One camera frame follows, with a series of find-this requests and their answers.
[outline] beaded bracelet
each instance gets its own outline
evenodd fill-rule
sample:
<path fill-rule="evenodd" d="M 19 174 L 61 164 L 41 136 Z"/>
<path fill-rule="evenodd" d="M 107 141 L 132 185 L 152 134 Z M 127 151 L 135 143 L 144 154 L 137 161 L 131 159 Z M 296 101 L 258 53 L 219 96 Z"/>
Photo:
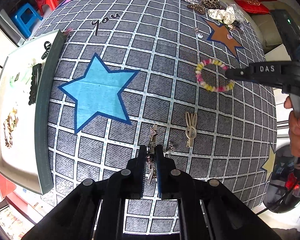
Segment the beaded bracelet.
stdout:
<path fill-rule="evenodd" d="M 216 66 L 220 66 L 223 70 L 227 70 L 228 67 L 223 64 L 221 61 L 214 59 L 214 58 L 208 58 L 208 59 L 204 59 L 202 60 L 199 64 L 197 64 L 197 67 L 195 68 L 195 76 L 197 77 L 197 81 L 199 82 L 199 84 L 201 86 L 203 86 L 204 89 L 206 89 L 207 91 L 211 91 L 211 92 L 227 92 L 231 89 L 233 89 L 234 87 L 234 81 L 230 80 L 229 84 L 225 85 L 225 86 L 219 86 L 219 87 L 213 87 L 211 85 L 209 85 L 208 83 L 206 83 L 203 78 L 202 78 L 202 74 L 201 74 L 201 70 L 204 66 L 209 65 L 209 64 L 214 64 Z"/>

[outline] light blue star with navy border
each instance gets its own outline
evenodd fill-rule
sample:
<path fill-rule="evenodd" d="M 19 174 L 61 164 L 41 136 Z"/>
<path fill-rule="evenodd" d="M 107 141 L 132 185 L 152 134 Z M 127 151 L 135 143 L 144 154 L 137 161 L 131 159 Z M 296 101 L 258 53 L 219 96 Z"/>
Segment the light blue star with navy border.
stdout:
<path fill-rule="evenodd" d="M 85 74 L 59 86 L 75 101 L 74 133 L 77 134 L 97 115 L 131 125 L 121 92 L 139 70 L 110 70 L 98 54 L 94 54 Z"/>

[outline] yellow star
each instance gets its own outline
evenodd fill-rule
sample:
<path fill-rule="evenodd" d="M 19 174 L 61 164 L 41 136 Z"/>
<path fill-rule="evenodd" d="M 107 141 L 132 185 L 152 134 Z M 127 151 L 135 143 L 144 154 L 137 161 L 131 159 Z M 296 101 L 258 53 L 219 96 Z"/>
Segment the yellow star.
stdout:
<path fill-rule="evenodd" d="M 268 160 L 265 162 L 265 164 L 262 165 L 262 169 L 264 171 L 267 172 L 267 175 L 266 175 L 266 182 L 268 181 L 269 177 L 270 177 L 270 174 L 272 173 L 273 171 L 273 166 L 274 166 L 274 160 L 275 160 L 275 153 L 273 152 L 273 149 L 270 145 L 270 148 L 269 148 L 269 158 Z"/>
<path fill-rule="evenodd" d="M 207 20 L 205 21 L 211 27 L 211 33 L 207 40 L 222 43 L 236 57 L 236 59 L 239 60 L 236 49 L 244 49 L 244 47 L 239 42 L 237 42 L 235 38 L 232 38 L 230 40 L 228 39 L 228 35 L 231 36 L 231 33 L 228 31 L 225 25 L 216 25 L 214 22 Z"/>

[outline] checkered tablecloth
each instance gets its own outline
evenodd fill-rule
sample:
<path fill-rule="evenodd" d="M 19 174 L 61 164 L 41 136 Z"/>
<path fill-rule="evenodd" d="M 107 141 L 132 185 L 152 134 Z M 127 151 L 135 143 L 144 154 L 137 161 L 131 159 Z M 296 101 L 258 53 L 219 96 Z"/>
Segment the checkered tablecloth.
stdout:
<path fill-rule="evenodd" d="M 42 196 L 57 205 L 85 178 L 107 179 L 125 168 L 147 144 L 149 127 L 158 124 L 157 143 L 176 147 L 178 169 L 198 179 L 218 178 L 250 208 L 263 199 L 266 173 L 260 168 L 275 148 L 276 116 L 270 87 L 236 82 L 234 90 L 211 93 L 196 83 L 199 59 L 216 57 L 234 68 L 264 61 L 251 25 L 233 37 L 244 47 L 239 61 L 222 44 L 208 41 L 211 29 L 204 18 L 181 0 L 72 0 L 58 7 L 35 36 L 73 28 L 60 55 L 51 90 L 48 137 L 54 188 Z M 111 19 L 111 14 L 120 17 Z M 109 17 L 95 36 L 92 21 Z M 192 26 L 203 38 L 196 37 Z M 111 70 L 141 70 L 122 93 L 132 126 L 97 116 L 74 134 L 74 102 L 57 86 L 81 77 L 94 53 Z M 226 84 L 224 71 L 203 70 L 212 85 Z M 194 147 L 186 147 L 185 112 L 198 114 Z M 177 232 L 176 201 L 157 198 L 156 183 L 145 187 L 142 200 L 126 201 L 124 232 Z"/>

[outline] black cable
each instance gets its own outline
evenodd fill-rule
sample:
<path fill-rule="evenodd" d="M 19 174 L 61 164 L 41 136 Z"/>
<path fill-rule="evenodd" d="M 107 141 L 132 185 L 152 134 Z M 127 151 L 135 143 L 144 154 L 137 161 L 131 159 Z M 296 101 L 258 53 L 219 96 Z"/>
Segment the black cable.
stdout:
<path fill-rule="evenodd" d="M 264 211 L 267 211 L 268 209 L 273 208 L 273 207 L 274 207 L 275 205 L 277 205 L 279 202 L 281 202 L 282 200 L 284 200 L 284 199 L 291 193 L 291 191 L 294 189 L 294 187 L 295 187 L 297 184 L 298 184 L 298 182 L 296 182 L 296 183 L 293 185 L 293 187 L 292 187 L 289 191 L 287 191 L 286 193 L 284 193 L 283 196 L 282 196 L 281 198 L 279 198 L 276 202 L 274 202 L 271 206 L 269 206 L 269 207 L 267 207 L 267 208 L 265 208 L 265 209 L 259 211 L 256 215 L 257 215 L 257 216 L 260 215 L 260 214 L 263 213 Z"/>

